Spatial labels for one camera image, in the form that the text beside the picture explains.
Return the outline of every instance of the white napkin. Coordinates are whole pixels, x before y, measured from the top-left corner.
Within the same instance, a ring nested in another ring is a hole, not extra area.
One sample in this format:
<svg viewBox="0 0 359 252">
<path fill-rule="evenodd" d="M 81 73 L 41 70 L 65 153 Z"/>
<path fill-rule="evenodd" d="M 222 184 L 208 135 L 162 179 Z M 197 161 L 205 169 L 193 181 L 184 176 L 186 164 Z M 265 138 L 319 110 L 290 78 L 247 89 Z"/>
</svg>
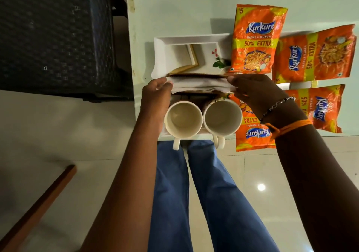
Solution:
<svg viewBox="0 0 359 252">
<path fill-rule="evenodd" d="M 193 90 L 204 93 L 211 93 L 215 90 L 229 93 L 231 88 L 233 88 L 226 78 L 167 77 L 167 81 L 173 82 L 171 93 Z"/>
</svg>

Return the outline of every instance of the white table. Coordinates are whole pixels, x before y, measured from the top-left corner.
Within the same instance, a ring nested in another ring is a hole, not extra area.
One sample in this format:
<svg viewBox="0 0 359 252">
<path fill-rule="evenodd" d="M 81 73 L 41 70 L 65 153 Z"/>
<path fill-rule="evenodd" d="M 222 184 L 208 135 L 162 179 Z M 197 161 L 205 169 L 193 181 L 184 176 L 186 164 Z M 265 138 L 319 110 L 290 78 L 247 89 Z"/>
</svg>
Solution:
<svg viewBox="0 0 359 252">
<path fill-rule="evenodd" d="M 136 118 L 140 110 L 142 87 L 151 80 L 154 37 L 232 32 L 237 3 L 289 8 L 283 32 L 320 31 L 359 21 L 359 0 L 128 0 Z M 342 135 L 359 135 L 358 58 L 357 54 L 350 78 L 319 82 L 319 86 L 346 84 L 339 115 L 339 126 L 344 132 Z M 325 131 L 321 135 L 333 136 Z M 198 136 L 195 139 L 209 138 Z"/>
</svg>

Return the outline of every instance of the white mug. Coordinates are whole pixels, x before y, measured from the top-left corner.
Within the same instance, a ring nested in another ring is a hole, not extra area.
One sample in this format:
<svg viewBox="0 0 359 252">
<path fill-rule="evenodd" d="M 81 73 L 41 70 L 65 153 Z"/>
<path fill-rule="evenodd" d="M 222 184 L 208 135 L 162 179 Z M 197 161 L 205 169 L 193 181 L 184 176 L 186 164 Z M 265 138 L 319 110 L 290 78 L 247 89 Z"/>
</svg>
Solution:
<svg viewBox="0 0 359 252">
<path fill-rule="evenodd" d="M 164 116 L 164 126 L 174 136 L 173 150 L 180 148 L 182 138 L 190 138 L 202 128 L 202 111 L 189 101 L 178 101 L 171 105 Z"/>
<path fill-rule="evenodd" d="M 239 105 L 229 99 L 211 100 L 203 109 L 204 126 L 213 135 L 213 143 L 217 149 L 224 148 L 224 137 L 237 131 L 242 118 Z"/>
</svg>

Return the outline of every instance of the blue jeans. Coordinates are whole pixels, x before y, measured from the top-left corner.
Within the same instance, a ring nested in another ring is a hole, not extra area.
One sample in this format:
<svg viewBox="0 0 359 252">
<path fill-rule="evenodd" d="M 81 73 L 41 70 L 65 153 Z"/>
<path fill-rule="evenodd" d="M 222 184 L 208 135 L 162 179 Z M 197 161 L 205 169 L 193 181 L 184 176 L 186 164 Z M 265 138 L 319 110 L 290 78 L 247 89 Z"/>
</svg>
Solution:
<svg viewBox="0 0 359 252">
<path fill-rule="evenodd" d="M 183 150 L 157 146 L 149 252 L 193 251 L 188 215 L 189 177 Z M 278 252 L 266 227 L 237 188 L 212 141 L 192 141 L 188 163 L 215 252 Z"/>
</svg>

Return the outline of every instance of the kurkure packet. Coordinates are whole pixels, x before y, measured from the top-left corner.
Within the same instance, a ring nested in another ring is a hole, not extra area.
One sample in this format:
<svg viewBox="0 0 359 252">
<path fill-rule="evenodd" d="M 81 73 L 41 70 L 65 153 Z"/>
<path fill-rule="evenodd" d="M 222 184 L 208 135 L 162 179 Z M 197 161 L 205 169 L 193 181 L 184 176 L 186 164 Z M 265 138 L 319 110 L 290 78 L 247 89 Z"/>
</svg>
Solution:
<svg viewBox="0 0 359 252">
<path fill-rule="evenodd" d="M 273 65 L 276 83 L 349 77 L 356 36 L 354 24 L 279 39 Z"/>
<path fill-rule="evenodd" d="M 229 72 L 270 73 L 288 9 L 237 4 Z"/>
<path fill-rule="evenodd" d="M 286 90 L 289 96 L 296 98 L 295 102 L 312 120 L 316 129 L 332 133 L 341 133 L 337 118 L 341 105 L 344 85 Z"/>
<path fill-rule="evenodd" d="M 243 113 L 242 124 L 236 131 L 236 151 L 275 148 L 274 140 L 270 141 L 272 133 L 259 122 L 252 109 L 233 94 L 229 98 L 240 106 Z"/>
</svg>

